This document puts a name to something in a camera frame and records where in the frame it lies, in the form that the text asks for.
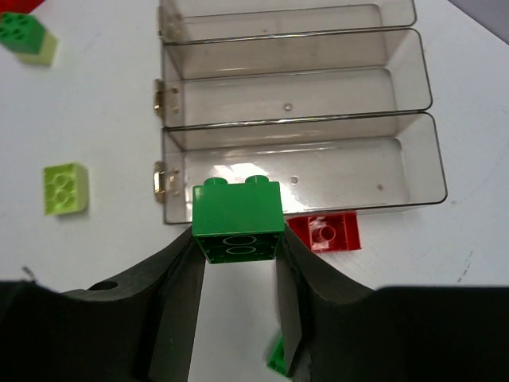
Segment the green sloped lego brick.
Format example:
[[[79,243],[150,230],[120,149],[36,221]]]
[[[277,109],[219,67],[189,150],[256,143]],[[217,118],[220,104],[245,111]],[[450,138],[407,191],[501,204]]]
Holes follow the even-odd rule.
[[[210,264],[272,260],[284,231],[280,184],[264,175],[192,189],[192,237]]]

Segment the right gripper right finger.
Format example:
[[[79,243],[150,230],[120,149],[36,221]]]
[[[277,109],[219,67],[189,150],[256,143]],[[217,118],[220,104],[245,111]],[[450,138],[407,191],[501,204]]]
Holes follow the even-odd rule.
[[[505,381],[505,287],[372,290],[291,230],[276,251],[286,373],[294,381]]]

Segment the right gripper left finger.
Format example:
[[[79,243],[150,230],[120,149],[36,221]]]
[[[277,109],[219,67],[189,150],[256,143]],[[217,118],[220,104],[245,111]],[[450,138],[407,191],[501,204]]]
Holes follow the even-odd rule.
[[[204,265],[185,231],[86,290],[2,282],[2,380],[187,380]]]

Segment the red square lego brick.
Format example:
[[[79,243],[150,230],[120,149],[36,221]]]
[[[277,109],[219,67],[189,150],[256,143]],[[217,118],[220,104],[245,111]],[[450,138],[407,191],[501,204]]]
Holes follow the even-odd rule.
[[[286,223],[315,254],[362,248],[356,212],[299,216],[289,218]]]

